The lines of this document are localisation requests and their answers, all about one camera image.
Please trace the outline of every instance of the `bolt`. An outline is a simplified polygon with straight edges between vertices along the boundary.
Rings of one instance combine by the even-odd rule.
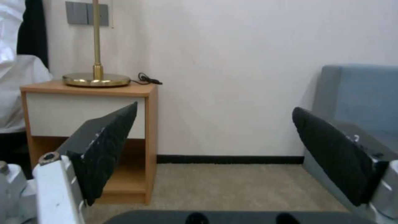
[[[8,164],[4,161],[0,161],[0,173],[7,175],[10,172]]]
[[[61,160],[61,156],[59,155],[59,153],[58,152],[49,152],[49,153],[42,155],[39,158],[39,164],[41,166],[44,166],[46,164],[55,162],[57,160]]]

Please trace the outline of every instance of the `chair backrest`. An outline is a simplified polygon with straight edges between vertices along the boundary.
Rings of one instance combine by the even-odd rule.
[[[365,131],[398,132],[398,67],[324,66],[313,112]]]

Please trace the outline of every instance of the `lamp base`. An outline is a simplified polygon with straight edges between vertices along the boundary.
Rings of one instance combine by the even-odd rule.
[[[103,79],[94,79],[92,73],[73,73],[62,76],[65,85],[78,87],[118,87],[130,84],[124,75],[104,74]]]

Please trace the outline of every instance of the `dark curtain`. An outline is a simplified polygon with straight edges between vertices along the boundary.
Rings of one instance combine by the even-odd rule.
[[[17,54],[35,55],[48,68],[47,33],[42,0],[26,0],[18,33]]]

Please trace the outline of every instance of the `wall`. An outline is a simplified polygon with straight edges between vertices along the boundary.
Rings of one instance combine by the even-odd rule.
[[[90,71],[91,27],[44,2],[51,72]],[[302,155],[291,111],[311,108],[322,65],[398,65],[396,0],[100,2],[105,71],[164,82],[159,154]]]

